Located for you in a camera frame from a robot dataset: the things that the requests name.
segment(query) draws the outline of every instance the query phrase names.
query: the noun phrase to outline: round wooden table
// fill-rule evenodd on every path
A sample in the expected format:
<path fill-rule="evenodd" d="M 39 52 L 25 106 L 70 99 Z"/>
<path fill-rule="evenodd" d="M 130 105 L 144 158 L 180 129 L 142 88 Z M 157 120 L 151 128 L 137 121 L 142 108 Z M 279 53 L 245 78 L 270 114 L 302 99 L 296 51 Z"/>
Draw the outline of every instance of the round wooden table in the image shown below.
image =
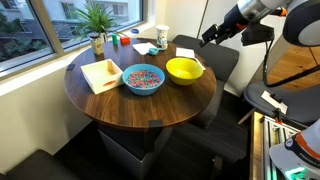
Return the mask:
<path fill-rule="evenodd" d="M 171 81 L 166 63 L 176 57 L 176 47 L 180 46 L 168 42 L 168 48 L 156 56 L 141 55 L 132 47 L 132 44 L 146 42 L 158 46 L 152 39 L 131 39 L 128 45 L 107 42 L 103 44 L 104 54 L 100 56 L 94 55 L 90 48 L 76 57 L 71 63 L 74 68 L 67 70 L 64 78 L 65 91 L 73 104 L 99 123 L 128 130 L 146 130 L 152 120 L 162 121 L 162 127 L 173 126 L 204 110 L 216 88 L 211 68 L 207 67 L 192 85 L 177 85 Z M 196 58 L 203 62 L 200 56 L 196 55 Z M 155 65 L 164 71 L 165 82 L 150 96 L 135 95 L 124 84 L 95 95 L 80 67 L 104 59 L 112 59 L 122 70 L 138 63 Z"/>

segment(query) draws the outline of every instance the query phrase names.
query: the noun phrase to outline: cup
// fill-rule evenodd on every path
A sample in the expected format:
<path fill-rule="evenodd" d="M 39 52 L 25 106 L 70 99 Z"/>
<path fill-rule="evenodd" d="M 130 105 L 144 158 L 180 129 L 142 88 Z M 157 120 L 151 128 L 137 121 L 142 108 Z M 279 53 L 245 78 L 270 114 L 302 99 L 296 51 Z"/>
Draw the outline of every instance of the cup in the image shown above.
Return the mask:
<path fill-rule="evenodd" d="M 167 39 L 169 27 L 166 25 L 157 25 L 157 44 L 161 44 L 162 39 Z"/>

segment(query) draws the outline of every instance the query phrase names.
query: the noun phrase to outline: blue bowl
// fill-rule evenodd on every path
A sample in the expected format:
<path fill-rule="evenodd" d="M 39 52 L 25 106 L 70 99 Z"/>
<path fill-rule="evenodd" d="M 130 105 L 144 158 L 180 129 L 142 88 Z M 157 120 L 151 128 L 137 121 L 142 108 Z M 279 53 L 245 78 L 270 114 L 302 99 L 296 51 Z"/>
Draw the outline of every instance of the blue bowl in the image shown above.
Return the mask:
<path fill-rule="evenodd" d="M 143 70 L 148 70 L 150 72 L 157 74 L 157 76 L 161 80 L 161 83 L 154 86 L 154 87 L 149 87 L 149 88 L 137 88 L 137 87 L 129 85 L 127 82 L 127 79 L 129 78 L 130 74 L 132 72 L 143 71 Z M 126 84 L 126 86 L 129 87 L 129 89 L 134 94 L 140 95 L 140 96 L 148 96 L 148 95 L 151 95 L 154 92 L 156 92 L 156 90 L 163 84 L 163 82 L 165 80 L 165 75 L 160 68 L 153 66 L 151 64 L 135 64 L 135 65 L 128 67 L 127 69 L 125 69 L 123 71 L 122 80 Z"/>

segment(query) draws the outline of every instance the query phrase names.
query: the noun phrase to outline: colorful candy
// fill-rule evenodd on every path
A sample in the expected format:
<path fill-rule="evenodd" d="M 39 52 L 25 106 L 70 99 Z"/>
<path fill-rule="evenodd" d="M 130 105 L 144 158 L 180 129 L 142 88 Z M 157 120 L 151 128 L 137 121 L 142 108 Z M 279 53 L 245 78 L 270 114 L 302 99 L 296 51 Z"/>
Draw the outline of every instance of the colorful candy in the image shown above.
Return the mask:
<path fill-rule="evenodd" d="M 135 71 L 127 78 L 126 83 L 135 88 L 152 88 L 161 84 L 161 79 L 154 72 L 148 70 Z"/>

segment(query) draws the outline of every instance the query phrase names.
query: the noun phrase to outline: napkin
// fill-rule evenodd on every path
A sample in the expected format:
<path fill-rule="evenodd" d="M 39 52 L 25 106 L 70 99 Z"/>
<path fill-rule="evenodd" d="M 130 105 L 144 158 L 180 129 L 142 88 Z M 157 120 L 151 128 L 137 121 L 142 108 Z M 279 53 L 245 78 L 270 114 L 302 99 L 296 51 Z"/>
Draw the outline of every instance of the napkin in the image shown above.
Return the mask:
<path fill-rule="evenodd" d="M 201 66 L 202 70 L 206 70 L 206 68 L 201 64 L 201 62 L 194 56 L 193 49 L 185 49 L 185 48 L 178 48 L 177 47 L 176 56 L 194 59 Z"/>
<path fill-rule="evenodd" d="M 141 55 L 145 55 L 149 52 L 150 48 L 157 48 L 150 42 L 147 43 L 140 43 L 140 44 L 133 44 L 133 48 L 138 51 Z"/>

